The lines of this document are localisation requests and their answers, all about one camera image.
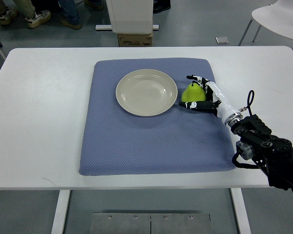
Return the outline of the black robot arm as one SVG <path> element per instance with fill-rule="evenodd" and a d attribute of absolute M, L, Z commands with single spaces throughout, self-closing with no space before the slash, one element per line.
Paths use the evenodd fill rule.
<path fill-rule="evenodd" d="M 246 109 L 249 116 L 230 125 L 240 136 L 232 163 L 237 168 L 260 169 L 269 186 L 293 193 L 293 146 L 291 141 L 272 135 L 265 123 L 251 112 L 254 91 L 249 91 Z"/>

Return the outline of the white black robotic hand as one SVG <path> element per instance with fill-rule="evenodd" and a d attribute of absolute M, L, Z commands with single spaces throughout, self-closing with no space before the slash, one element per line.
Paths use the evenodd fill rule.
<path fill-rule="evenodd" d="M 229 127 L 232 127 L 235 123 L 242 120 L 240 111 L 230 105 L 229 100 L 225 97 L 223 92 L 219 90 L 215 82 L 195 75 L 187 76 L 187 79 L 192 80 L 192 84 L 196 83 L 203 88 L 207 99 L 205 101 L 192 102 L 180 101 L 180 106 L 193 111 L 213 113 Z"/>

